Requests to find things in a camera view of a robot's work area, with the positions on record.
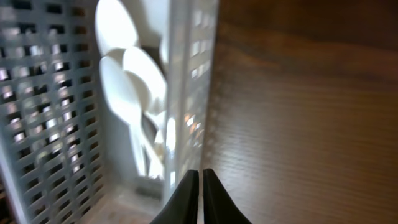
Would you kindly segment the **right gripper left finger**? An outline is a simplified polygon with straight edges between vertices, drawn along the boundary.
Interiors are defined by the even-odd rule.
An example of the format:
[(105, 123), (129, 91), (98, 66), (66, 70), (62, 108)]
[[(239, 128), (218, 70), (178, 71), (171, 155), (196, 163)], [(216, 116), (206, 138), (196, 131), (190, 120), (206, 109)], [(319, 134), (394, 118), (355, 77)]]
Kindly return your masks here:
[(197, 224), (199, 172), (188, 170), (165, 207), (150, 224)]

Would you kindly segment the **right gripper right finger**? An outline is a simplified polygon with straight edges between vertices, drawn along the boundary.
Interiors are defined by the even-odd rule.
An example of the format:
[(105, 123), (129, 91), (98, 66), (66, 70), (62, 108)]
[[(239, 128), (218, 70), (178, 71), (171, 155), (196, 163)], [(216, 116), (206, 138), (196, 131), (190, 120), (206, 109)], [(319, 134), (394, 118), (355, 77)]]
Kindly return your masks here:
[(213, 169), (203, 170), (203, 213), (204, 224), (251, 224)]

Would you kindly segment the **clear plastic basket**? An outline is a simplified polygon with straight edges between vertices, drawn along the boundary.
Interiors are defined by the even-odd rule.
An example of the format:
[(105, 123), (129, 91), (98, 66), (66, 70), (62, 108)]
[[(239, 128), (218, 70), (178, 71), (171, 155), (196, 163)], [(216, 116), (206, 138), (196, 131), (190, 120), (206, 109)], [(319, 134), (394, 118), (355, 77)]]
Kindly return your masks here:
[[(98, 1), (1, 1), (1, 213), (11, 223), (150, 223), (198, 170), (218, 1), (170, 1), (169, 64), (146, 46), (142, 1), (121, 1), (167, 82), (164, 179), (137, 174), (127, 124), (108, 107)], [(105, 56), (121, 66), (127, 49)]]

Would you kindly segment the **white plastic spoon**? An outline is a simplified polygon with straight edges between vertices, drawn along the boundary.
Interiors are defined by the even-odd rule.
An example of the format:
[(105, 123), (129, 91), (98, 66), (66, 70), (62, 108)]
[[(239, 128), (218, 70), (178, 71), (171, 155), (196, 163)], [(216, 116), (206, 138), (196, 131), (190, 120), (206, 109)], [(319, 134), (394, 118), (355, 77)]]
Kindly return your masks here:
[(110, 56), (104, 56), (100, 60), (99, 73), (109, 109), (129, 128), (130, 148), (137, 174), (145, 176), (147, 172), (142, 144), (142, 109), (134, 85), (120, 64)]
[(140, 46), (134, 21), (119, 0), (98, 1), (95, 10), (95, 35), (101, 56), (114, 49)]
[(163, 180), (167, 82), (154, 59), (139, 47), (125, 50), (122, 66), (139, 96), (142, 114), (155, 127), (154, 140), (149, 140), (146, 133), (142, 134), (142, 143), (150, 160), (148, 176)]
[(146, 19), (146, 46), (158, 47), (164, 68), (169, 64), (170, 0), (143, 0)]

